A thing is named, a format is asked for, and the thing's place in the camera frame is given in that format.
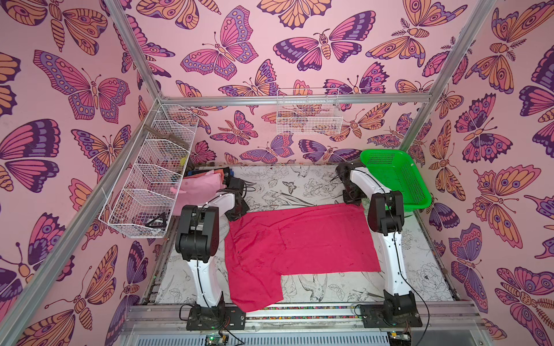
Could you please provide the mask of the magenta t-shirt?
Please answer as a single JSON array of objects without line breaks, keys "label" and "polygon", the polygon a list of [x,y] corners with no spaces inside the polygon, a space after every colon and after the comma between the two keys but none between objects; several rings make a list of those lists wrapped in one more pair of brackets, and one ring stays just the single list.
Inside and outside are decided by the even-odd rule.
[{"label": "magenta t-shirt", "polygon": [[224,258],[245,312],[282,301],[284,276],[381,271],[364,209],[344,203],[247,213],[230,222]]}]

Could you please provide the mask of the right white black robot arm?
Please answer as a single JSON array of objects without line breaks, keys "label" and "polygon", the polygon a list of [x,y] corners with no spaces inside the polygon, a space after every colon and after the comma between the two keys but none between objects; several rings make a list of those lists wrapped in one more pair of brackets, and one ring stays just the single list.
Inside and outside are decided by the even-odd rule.
[{"label": "right white black robot arm", "polygon": [[343,183],[343,200],[357,204],[369,199],[367,223],[382,248],[385,269],[382,308],[361,305],[359,310],[366,328],[421,327],[416,292],[405,278],[402,231],[405,224],[403,195],[391,190],[374,177],[361,163],[342,163],[336,174]]}]

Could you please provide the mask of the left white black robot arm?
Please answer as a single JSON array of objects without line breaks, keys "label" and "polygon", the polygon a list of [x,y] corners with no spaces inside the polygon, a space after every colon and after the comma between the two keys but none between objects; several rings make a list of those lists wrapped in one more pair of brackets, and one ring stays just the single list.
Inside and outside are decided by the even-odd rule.
[{"label": "left white black robot arm", "polygon": [[237,221],[250,210],[244,200],[247,183],[231,177],[229,185],[204,203],[185,204],[180,211],[175,250],[189,266],[197,291],[184,318],[188,331],[231,333],[244,330],[246,314],[224,302],[217,281],[215,255],[219,249],[221,217]]}]

